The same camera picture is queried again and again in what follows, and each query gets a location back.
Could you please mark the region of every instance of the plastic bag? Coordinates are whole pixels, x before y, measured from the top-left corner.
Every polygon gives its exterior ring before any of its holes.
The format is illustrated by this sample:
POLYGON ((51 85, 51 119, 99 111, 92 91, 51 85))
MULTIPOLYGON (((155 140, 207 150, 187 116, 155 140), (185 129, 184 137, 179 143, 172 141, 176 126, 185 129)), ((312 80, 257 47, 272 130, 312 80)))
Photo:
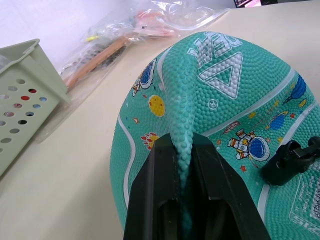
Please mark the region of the plastic bag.
POLYGON ((36 134, 46 139, 93 92, 131 43, 147 38, 181 38, 211 23, 227 9, 213 10, 190 1, 150 1, 135 9, 114 11, 92 26, 80 40, 60 75, 70 103, 60 104, 36 134))

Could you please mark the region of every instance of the pebbled texture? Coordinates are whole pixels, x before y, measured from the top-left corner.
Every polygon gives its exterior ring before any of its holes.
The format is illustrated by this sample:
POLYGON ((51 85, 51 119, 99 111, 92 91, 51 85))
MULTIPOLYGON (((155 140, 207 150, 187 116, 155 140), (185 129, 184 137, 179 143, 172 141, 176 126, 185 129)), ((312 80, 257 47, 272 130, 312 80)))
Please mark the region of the pebbled texture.
POLYGON ((243 178, 272 239, 319 239, 320 163, 282 187, 269 189, 259 174, 281 144, 294 139, 305 146, 319 136, 319 116, 303 78, 265 49, 216 32, 182 39, 149 63, 119 113, 110 177, 122 225, 133 180, 154 141, 170 133, 183 230, 190 234, 188 167, 196 132, 243 178))

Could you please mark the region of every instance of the astronaut graphic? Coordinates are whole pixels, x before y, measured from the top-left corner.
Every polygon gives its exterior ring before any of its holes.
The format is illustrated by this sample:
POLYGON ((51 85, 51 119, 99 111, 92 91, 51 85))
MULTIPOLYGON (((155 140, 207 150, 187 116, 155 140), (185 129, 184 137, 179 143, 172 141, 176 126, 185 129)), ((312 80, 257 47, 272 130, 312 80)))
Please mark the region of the astronaut graphic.
POLYGON ((157 59, 154 59, 152 62, 146 66, 146 68, 143 70, 143 72, 139 75, 137 80, 134 82, 132 89, 133 93, 132 96, 134 97, 136 93, 140 89, 148 89, 150 85, 152 84, 153 78, 154 78, 154 71, 155 71, 155 65, 156 65, 157 59))
POLYGON ((256 136, 253 131, 246 134, 243 129, 237 131, 236 135, 239 140, 232 137, 228 142, 228 147, 233 147, 237 151, 236 159, 252 158, 263 162, 269 158, 269 145, 263 137, 256 136))

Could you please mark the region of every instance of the light green basket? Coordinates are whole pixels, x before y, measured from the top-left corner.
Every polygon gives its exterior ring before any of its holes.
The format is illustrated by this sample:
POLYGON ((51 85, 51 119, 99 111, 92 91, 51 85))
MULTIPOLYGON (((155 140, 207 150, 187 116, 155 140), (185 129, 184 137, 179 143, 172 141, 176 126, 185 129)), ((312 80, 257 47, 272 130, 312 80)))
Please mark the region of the light green basket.
POLYGON ((39 39, 0 48, 0 175, 56 105, 67 87, 39 46, 39 39))

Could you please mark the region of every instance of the white table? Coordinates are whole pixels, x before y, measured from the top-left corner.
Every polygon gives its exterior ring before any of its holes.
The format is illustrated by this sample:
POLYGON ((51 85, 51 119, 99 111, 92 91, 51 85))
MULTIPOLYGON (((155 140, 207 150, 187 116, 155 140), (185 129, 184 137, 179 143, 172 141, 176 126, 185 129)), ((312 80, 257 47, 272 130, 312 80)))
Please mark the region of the white table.
MULTIPOLYGON (((320 1, 232 9, 206 30, 243 38, 295 68, 320 100, 320 1)), ((0 181, 1 240, 119 240, 109 180, 119 109, 134 80, 175 40, 131 45, 99 88, 0 181)))

